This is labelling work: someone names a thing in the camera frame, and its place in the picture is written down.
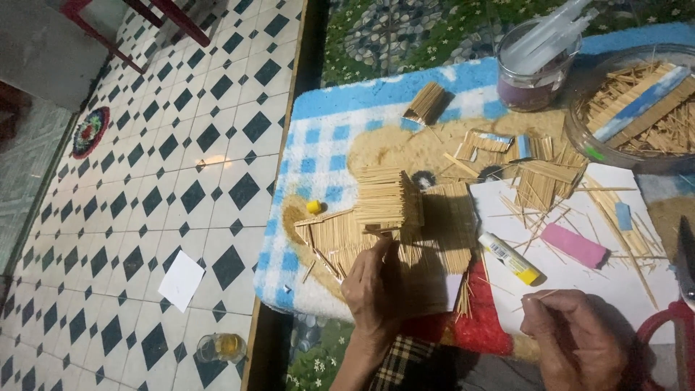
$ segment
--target blue and white checkered rug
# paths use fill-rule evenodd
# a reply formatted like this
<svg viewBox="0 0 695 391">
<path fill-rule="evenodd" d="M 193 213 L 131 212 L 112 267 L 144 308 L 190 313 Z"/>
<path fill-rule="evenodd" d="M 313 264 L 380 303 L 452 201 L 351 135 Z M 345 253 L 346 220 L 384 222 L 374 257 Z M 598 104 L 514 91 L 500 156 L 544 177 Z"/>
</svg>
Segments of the blue and white checkered rug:
<svg viewBox="0 0 695 391">
<path fill-rule="evenodd" d="M 664 42 L 692 45 L 695 29 L 680 23 L 661 24 L 598 35 L 584 40 L 582 54 Z M 297 98 L 254 279 L 256 295 L 264 303 L 289 312 L 350 319 L 347 307 L 315 279 L 301 283 L 306 268 L 289 246 L 281 205 L 286 196 L 296 194 L 326 202 L 328 212 L 351 208 L 357 196 L 357 183 L 347 169 L 353 140 L 383 125 L 420 131 L 401 115 L 429 81 L 455 95 L 439 122 L 480 116 L 494 119 L 507 112 L 496 93 L 494 58 L 310 91 Z"/>
</svg>

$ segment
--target yellow liquid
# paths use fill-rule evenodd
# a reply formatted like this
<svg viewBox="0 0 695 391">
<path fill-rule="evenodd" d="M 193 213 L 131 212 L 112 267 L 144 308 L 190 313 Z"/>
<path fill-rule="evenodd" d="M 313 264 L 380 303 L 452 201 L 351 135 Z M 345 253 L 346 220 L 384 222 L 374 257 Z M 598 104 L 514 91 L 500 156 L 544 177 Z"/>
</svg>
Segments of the yellow liquid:
<svg viewBox="0 0 695 391">
<path fill-rule="evenodd" d="M 219 335 L 215 340 L 215 351 L 220 356 L 234 356 L 239 350 L 239 337 L 235 334 Z"/>
</svg>

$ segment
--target round doormat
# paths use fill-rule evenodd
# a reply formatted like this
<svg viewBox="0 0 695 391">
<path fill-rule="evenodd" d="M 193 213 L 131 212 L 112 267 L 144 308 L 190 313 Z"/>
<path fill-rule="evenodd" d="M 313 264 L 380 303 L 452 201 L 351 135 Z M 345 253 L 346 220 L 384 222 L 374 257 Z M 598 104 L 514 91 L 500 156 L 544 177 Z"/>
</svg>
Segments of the round doormat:
<svg viewBox="0 0 695 391">
<path fill-rule="evenodd" d="M 96 148 L 101 136 L 106 131 L 109 121 L 109 109 L 99 107 L 87 115 L 75 131 L 72 141 L 72 157 L 84 159 Z"/>
</svg>

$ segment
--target white wall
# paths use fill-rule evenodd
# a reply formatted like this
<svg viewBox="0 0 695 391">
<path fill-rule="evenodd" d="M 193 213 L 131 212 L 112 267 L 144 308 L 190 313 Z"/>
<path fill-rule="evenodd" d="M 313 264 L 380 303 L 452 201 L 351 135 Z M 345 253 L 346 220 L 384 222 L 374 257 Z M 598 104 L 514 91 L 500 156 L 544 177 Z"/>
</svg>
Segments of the white wall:
<svg viewBox="0 0 695 391">
<path fill-rule="evenodd" d="M 115 32 L 125 8 L 116 3 L 120 0 L 103 1 L 112 4 L 92 8 L 101 13 L 102 24 L 95 28 Z M 44 0 L 0 0 L 0 10 L 0 80 L 77 111 L 106 59 L 106 48 Z"/>
</svg>

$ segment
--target glue stick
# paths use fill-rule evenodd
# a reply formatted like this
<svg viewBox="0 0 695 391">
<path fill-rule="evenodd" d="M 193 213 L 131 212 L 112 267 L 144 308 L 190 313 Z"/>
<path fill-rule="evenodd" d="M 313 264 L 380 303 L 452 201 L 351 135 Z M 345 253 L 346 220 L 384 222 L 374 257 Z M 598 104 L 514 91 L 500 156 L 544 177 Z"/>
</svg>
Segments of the glue stick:
<svg viewBox="0 0 695 391">
<path fill-rule="evenodd" d="M 478 241 L 524 284 L 531 285 L 541 275 L 530 262 L 494 234 L 485 232 Z"/>
</svg>

